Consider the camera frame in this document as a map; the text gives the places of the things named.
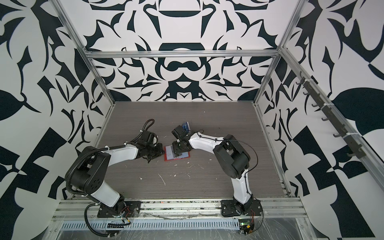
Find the red card holder wallet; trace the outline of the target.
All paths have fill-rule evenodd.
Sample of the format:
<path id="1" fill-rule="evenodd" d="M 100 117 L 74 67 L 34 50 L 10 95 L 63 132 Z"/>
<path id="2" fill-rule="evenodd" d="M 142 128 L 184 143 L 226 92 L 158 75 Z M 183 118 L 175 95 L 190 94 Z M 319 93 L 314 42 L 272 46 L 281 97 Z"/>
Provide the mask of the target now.
<path id="1" fill-rule="evenodd" d="M 173 161 L 173 160 L 181 160 L 181 159 L 186 159 L 186 158 L 190 157 L 189 152 L 184 152 L 181 154 L 175 154 L 174 150 L 173 150 L 173 146 L 165 146 L 164 151 L 165 151 L 165 154 L 164 154 L 164 161 L 165 162 L 169 162 L 169 161 Z"/>

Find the blue card stand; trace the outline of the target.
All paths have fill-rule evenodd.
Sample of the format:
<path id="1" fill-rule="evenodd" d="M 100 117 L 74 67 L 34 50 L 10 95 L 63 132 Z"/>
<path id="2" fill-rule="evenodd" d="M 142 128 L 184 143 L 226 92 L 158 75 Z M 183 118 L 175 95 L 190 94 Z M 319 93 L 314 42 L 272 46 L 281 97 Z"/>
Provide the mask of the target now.
<path id="1" fill-rule="evenodd" d="M 183 123 L 182 124 L 182 128 L 183 128 L 183 134 L 187 134 L 187 133 L 191 132 L 191 128 L 190 128 L 189 122 Z"/>

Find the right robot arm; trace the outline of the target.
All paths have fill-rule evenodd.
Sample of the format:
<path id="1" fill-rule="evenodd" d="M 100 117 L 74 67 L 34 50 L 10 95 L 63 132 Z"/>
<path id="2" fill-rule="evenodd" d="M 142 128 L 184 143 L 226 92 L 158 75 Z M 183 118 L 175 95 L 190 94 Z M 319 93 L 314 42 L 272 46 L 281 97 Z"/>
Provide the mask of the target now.
<path id="1" fill-rule="evenodd" d="M 235 204 L 245 210 L 251 206 L 253 194 L 248 181 L 251 157 L 240 141 L 232 135 L 212 137 L 187 131 L 182 126 L 177 126 L 172 134 L 176 138 L 172 143 L 174 155 L 191 150 L 214 154 L 224 173 L 232 179 Z"/>

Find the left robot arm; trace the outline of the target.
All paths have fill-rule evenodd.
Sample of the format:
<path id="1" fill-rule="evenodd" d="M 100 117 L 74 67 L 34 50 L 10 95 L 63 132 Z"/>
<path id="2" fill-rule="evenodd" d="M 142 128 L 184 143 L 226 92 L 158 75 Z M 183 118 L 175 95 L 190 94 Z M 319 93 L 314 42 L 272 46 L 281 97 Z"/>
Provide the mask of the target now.
<path id="1" fill-rule="evenodd" d="M 66 189 L 73 195 L 87 197 L 97 204 L 121 209 L 123 196 L 105 181 L 108 167 L 138 159 L 150 162 L 164 153 L 158 136 L 147 130 L 143 130 L 134 141 L 120 146 L 86 147 L 66 173 Z"/>

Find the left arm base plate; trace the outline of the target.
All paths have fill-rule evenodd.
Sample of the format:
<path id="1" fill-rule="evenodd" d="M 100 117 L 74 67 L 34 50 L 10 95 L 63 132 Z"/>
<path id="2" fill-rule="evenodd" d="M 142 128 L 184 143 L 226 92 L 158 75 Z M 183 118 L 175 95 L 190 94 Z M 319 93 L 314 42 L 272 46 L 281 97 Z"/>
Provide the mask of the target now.
<path id="1" fill-rule="evenodd" d="M 104 204 L 100 205 L 98 218 L 112 218 L 123 216 L 124 218 L 135 217 L 140 213 L 141 201 L 119 201 L 113 207 L 108 207 Z"/>

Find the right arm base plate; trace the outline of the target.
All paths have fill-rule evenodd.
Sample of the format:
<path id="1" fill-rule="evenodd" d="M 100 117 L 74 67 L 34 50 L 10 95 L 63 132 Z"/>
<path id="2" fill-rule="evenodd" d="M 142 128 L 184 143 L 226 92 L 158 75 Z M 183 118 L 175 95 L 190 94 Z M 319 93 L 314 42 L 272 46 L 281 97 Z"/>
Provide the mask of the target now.
<path id="1" fill-rule="evenodd" d="M 245 204 L 241 204 L 235 199 L 221 200 L 221 215 L 225 218 L 237 216 L 261 216 L 263 209 L 261 202 L 255 198 L 250 198 Z"/>

